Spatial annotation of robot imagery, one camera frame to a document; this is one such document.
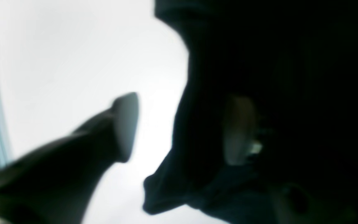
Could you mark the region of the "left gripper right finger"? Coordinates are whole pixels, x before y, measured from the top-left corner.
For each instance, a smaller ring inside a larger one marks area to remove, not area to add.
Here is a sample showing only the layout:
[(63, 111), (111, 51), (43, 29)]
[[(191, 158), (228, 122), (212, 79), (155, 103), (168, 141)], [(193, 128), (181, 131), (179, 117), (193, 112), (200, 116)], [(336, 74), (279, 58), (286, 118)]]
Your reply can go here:
[(223, 116), (223, 156), (227, 165), (244, 165), (258, 154), (258, 114), (250, 98), (229, 95)]

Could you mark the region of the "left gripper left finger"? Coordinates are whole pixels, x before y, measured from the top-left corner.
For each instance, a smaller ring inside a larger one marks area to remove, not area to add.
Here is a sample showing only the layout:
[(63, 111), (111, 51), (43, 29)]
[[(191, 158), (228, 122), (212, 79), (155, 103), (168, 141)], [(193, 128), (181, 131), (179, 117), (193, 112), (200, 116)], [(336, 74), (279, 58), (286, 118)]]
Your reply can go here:
[(0, 218), (12, 224), (80, 224), (105, 171), (131, 157), (138, 123), (135, 92), (68, 136), (0, 170)]

